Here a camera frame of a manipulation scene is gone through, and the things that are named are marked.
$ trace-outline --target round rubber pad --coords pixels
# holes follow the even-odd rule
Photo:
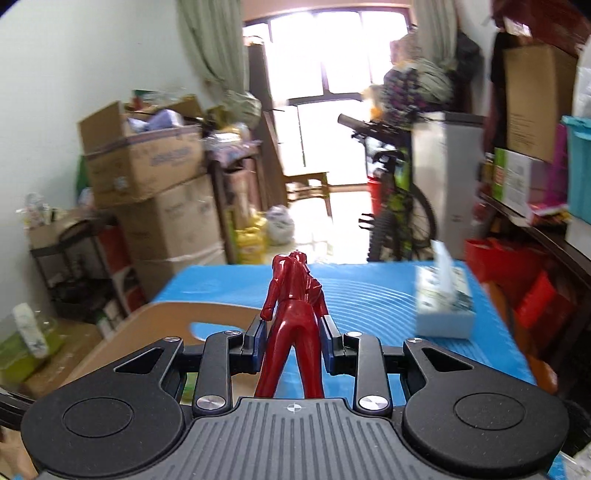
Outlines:
[[[72,405],[64,415],[64,424],[81,437],[100,438],[120,432],[133,417],[131,407],[121,400],[90,398]]]
[[[497,393],[468,395],[456,403],[454,410],[462,422],[481,430],[510,429],[525,416],[521,403]]]

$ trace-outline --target green curtain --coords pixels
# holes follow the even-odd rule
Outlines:
[[[254,128],[261,103],[248,92],[241,0],[177,0],[180,29],[197,71],[223,90],[232,122]]]

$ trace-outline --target tissue box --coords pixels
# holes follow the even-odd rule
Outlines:
[[[470,338],[475,312],[462,268],[452,268],[452,281],[456,299],[450,304],[439,292],[437,269],[417,267],[417,336]]]

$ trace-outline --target wooden shelf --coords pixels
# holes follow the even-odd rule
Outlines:
[[[498,200],[485,194],[481,194],[480,197],[497,212],[506,216],[512,223],[519,226],[529,236],[536,239],[556,260],[585,283],[587,288],[591,288],[591,260],[566,242],[564,231],[527,226],[524,217],[506,205],[503,205]]]

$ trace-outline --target red figurine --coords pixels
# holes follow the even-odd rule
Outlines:
[[[324,398],[316,317],[327,315],[328,310],[322,285],[308,270],[306,254],[296,251],[273,259],[273,279],[261,310],[263,320],[272,320],[276,303],[275,323],[267,339],[255,397],[273,398],[293,345],[304,397]]]

